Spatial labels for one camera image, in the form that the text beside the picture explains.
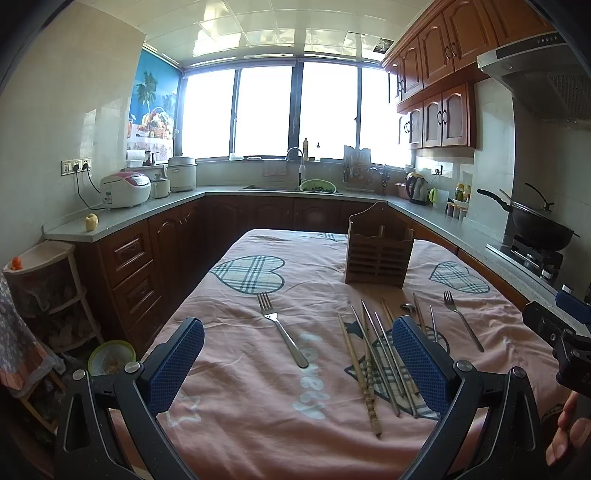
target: green bowl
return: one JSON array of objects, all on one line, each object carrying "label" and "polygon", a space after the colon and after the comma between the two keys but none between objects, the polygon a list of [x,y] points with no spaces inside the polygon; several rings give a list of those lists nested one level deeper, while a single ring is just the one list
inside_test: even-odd
[{"label": "green bowl", "polygon": [[334,183],[327,180],[306,180],[300,185],[301,192],[336,193]]}]

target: blue gripper pad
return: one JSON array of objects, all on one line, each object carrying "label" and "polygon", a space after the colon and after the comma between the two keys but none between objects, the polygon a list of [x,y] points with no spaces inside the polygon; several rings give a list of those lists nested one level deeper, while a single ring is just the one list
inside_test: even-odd
[{"label": "blue gripper pad", "polygon": [[444,415],[459,385],[452,357],[441,345],[429,340],[409,316],[398,318],[392,325],[392,344],[427,406]]},{"label": "blue gripper pad", "polygon": [[137,386],[153,416],[170,408],[203,348],[204,339],[201,320],[188,317],[168,342],[156,346],[145,360]]}]

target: countertop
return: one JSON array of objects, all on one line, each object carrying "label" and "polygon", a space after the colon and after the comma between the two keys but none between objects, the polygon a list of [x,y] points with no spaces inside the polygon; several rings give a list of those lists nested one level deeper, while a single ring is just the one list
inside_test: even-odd
[{"label": "countertop", "polygon": [[467,222],[461,222],[460,220],[446,216],[439,210],[434,210],[430,205],[415,205],[400,197],[381,196],[365,192],[345,191],[341,194],[302,193],[283,190],[244,190],[246,187],[248,186],[202,186],[190,192],[171,193],[163,199],[151,199],[133,208],[101,210],[97,213],[99,226],[94,231],[86,232],[85,219],[81,217],[45,232],[44,238],[67,242],[96,242],[126,226],[205,195],[287,196],[361,202],[383,200],[388,202],[396,210],[433,230],[476,258],[479,262],[497,273],[497,275],[500,275],[505,281],[509,282],[524,297],[539,302],[556,316],[570,324],[577,333],[590,336],[589,331],[582,324],[556,307],[554,295],[547,287],[544,287],[538,281],[535,281],[517,267],[486,248],[486,244],[498,243],[495,239],[471,227]]}]

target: ceiling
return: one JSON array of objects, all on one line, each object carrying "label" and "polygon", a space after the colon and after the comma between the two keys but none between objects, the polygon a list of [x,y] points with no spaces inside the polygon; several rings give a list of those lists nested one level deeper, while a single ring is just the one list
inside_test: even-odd
[{"label": "ceiling", "polygon": [[432,0],[79,0],[146,34],[183,67],[308,52],[381,60]]}]

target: pan handle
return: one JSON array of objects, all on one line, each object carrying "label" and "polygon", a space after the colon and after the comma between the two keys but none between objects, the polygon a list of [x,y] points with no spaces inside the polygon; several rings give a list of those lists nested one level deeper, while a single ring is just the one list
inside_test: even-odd
[{"label": "pan handle", "polygon": [[499,205],[501,205],[501,208],[503,208],[504,211],[509,212],[509,213],[511,213],[513,211],[513,207],[511,205],[507,205],[505,202],[503,202],[501,197],[499,197],[498,195],[496,195],[492,192],[489,192],[488,190],[482,190],[482,189],[478,189],[477,192],[480,193],[481,195],[485,195],[487,197],[492,198]]}]

